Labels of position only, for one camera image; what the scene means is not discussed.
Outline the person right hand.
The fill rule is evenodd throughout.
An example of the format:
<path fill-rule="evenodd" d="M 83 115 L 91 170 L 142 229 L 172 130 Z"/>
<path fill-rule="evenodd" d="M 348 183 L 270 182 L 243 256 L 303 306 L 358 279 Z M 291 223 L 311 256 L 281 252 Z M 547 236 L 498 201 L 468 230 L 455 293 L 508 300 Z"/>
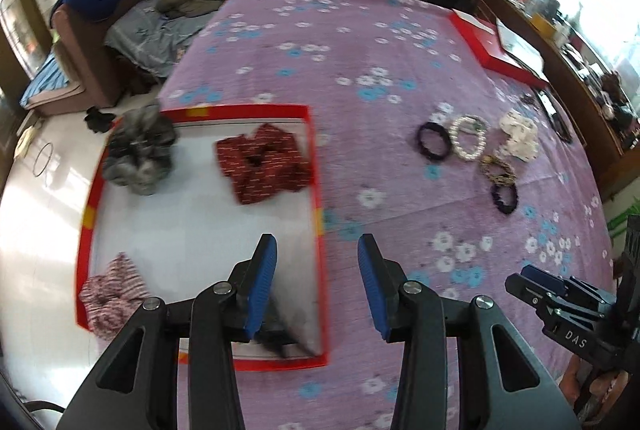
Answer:
<path fill-rule="evenodd" d="M 629 372 L 607 372 L 597 378 L 590 378 L 593 368 L 579 356 L 573 355 L 558 382 L 571 408 L 576 408 L 582 394 L 585 405 L 577 410 L 577 418 L 584 429 L 594 429 L 606 421 L 608 413 L 618 404 L 629 384 L 639 375 Z"/>

